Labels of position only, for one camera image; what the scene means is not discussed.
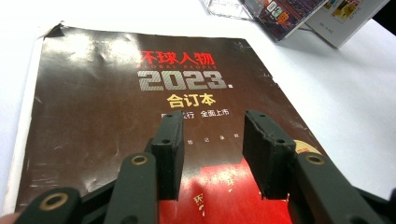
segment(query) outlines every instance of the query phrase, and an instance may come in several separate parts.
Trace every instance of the white surface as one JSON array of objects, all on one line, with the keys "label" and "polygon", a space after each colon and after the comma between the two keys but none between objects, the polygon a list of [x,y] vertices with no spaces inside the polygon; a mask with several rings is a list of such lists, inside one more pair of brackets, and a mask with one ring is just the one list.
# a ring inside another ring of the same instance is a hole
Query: white surface
[{"label": "white surface", "polygon": [[243,37],[354,186],[386,199],[396,187],[396,37],[375,21],[338,50],[301,30],[274,43],[254,22],[208,16],[200,0],[66,3],[0,0],[0,208],[37,27],[57,21],[158,35]]}]

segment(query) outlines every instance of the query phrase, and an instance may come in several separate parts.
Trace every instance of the dark brown cover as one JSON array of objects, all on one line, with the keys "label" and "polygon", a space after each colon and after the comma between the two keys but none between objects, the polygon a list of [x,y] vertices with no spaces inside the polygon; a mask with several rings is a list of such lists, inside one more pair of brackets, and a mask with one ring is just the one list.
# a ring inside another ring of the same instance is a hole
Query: dark brown cover
[{"label": "dark brown cover", "polygon": [[43,43],[17,210],[48,189],[84,195],[114,180],[179,109],[182,186],[178,202],[161,203],[161,223],[290,222],[285,202],[261,201],[243,160],[245,110],[323,150],[245,39],[73,27]]}]

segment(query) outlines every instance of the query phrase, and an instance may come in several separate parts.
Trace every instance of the book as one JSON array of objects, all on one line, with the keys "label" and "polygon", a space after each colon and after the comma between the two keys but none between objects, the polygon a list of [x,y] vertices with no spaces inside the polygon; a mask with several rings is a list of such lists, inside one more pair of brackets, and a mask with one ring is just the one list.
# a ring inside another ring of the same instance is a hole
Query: book
[{"label": "book", "polygon": [[279,41],[290,36],[327,0],[245,0],[252,16]]},{"label": "book", "polygon": [[389,0],[329,0],[306,24],[336,48],[370,20]]},{"label": "book", "polygon": [[290,223],[286,201],[262,200],[242,156],[247,109],[325,151],[245,39],[144,35],[58,26],[37,66],[16,211],[41,193],[86,195],[117,178],[162,117],[184,112],[178,201],[161,223]]}]

